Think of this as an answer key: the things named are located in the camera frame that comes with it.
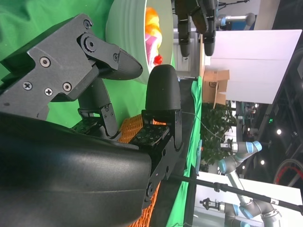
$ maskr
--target screw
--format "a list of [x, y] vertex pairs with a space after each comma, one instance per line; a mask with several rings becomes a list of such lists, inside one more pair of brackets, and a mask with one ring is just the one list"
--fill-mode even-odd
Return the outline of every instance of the screw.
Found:
[[44, 90], [44, 93], [47, 95], [47, 96], [51, 96], [53, 94], [53, 90], [51, 90], [50, 88], [47, 88]]
[[90, 23], [89, 20], [84, 20], [83, 24], [84, 24], [84, 26], [85, 26], [86, 29], [90, 29], [91, 23]]
[[47, 68], [51, 65], [51, 61], [47, 57], [42, 57], [42, 58], [40, 58], [40, 64], [43, 67]]
[[24, 82], [23, 83], [23, 88], [26, 90], [26, 91], [29, 91], [33, 88], [33, 85], [30, 83], [30, 82]]
[[114, 54], [114, 60], [118, 61], [118, 54], [116, 54], [116, 53]]
[[151, 196], [152, 196], [152, 191], [153, 191], [152, 183], [149, 183], [149, 184], [148, 184], [148, 187], [147, 187], [147, 190], [146, 190], [146, 195], [147, 195], [148, 197], [151, 197]]
[[71, 84], [69, 82], [65, 82], [63, 84], [63, 90], [64, 91], [71, 91]]
[[96, 45], [94, 44], [94, 40], [91, 37], [87, 37], [84, 41], [85, 49], [87, 49], [89, 52], [96, 51]]

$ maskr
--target white panel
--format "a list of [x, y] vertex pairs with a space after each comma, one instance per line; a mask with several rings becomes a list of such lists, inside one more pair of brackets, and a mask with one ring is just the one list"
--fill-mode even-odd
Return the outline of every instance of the white panel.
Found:
[[288, 60], [214, 59], [207, 70], [229, 70], [230, 80], [238, 82], [280, 83]]
[[232, 103], [232, 108], [236, 108], [237, 107], [236, 101], [231, 101], [231, 103]]
[[[228, 178], [222, 175], [209, 174], [204, 172], [199, 172], [198, 179], [210, 182], [219, 182], [219, 183], [227, 183], [231, 186]], [[261, 195], [269, 196], [271, 198], [275, 198], [278, 200], [283, 200], [286, 202], [294, 203], [297, 205], [302, 205], [301, 192], [300, 189], [280, 186], [276, 184], [263, 183], [258, 181], [250, 181], [245, 179], [240, 179], [245, 190], [258, 193]], [[196, 190], [196, 200], [195, 207], [202, 207], [200, 201], [210, 198], [210, 200], [215, 201], [223, 201], [231, 204], [239, 205], [239, 199], [236, 194], [230, 192], [220, 192], [217, 193], [212, 188], [207, 188], [198, 185]], [[285, 222], [283, 226], [298, 226], [297, 223], [303, 223], [303, 216], [297, 212], [287, 208], [279, 207], [274, 205], [276, 209], [282, 214], [282, 220]], [[262, 222], [261, 217], [257, 216], [252, 220]]]
[[233, 142], [237, 142], [237, 137], [236, 136], [225, 136], [225, 141], [224, 142], [227, 142], [228, 139], [232, 140]]
[[237, 136], [237, 127], [236, 126], [232, 126], [231, 129], [229, 129], [225, 135], [227, 136]]
[[228, 81], [226, 99], [240, 102], [272, 104], [279, 84], [241, 83]]
[[212, 58], [290, 60], [301, 30], [218, 31]]

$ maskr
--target cardboard box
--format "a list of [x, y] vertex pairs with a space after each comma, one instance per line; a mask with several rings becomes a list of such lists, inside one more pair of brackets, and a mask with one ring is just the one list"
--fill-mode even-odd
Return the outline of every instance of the cardboard box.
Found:
[[203, 76], [202, 99], [204, 103], [226, 104], [226, 89], [229, 70], [205, 71]]

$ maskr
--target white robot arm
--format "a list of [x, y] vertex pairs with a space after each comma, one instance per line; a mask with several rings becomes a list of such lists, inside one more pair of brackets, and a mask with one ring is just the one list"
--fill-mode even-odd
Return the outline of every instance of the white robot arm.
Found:
[[[226, 174], [234, 188], [244, 190], [244, 187], [236, 173], [236, 168], [247, 158], [262, 150], [258, 141], [255, 142], [232, 142], [229, 146], [224, 144], [221, 147], [228, 148], [230, 152], [236, 153], [219, 161], [219, 168]], [[261, 215], [265, 227], [282, 227], [282, 215], [271, 203], [253, 200], [247, 196], [238, 195], [240, 210], [246, 218], [253, 218]]]

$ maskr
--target black pole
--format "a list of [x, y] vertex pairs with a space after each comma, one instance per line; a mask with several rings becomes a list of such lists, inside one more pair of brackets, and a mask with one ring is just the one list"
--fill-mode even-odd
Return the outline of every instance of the black pole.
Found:
[[[188, 183], [193, 183], [193, 184], [209, 187], [209, 188], [214, 188], [214, 190], [216, 192], [220, 192], [220, 190], [222, 190], [224, 192], [232, 192], [235, 194], [244, 195], [244, 196], [247, 196], [247, 197], [250, 197], [250, 198], [253, 198], [256, 200], [268, 202], [268, 203], [271, 203], [271, 201], [272, 201], [272, 198], [267, 197], [265, 195], [259, 195], [259, 194], [253, 193], [253, 192], [248, 192], [248, 191], [241, 190], [238, 188], [230, 187], [224, 183], [218, 183], [218, 182], [213, 183], [213, 182], [209, 182], [209, 181], [197, 180], [197, 179], [193, 179], [193, 178], [189, 178], [189, 177], [185, 177], [185, 176], [173, 175], [173, 174], [170, 175], [170, 178], [173, 178], [173, 179], [176, 179], [179, 181], [184, 181], [184, 182], [188, 182]], [[291, 209], [291, 210], [298, 211], [303, 216], [303, 206], [302, 205], [295, 205], [295, 204], [281, 201], [281, 200], [278, 200], [277, 205]]]

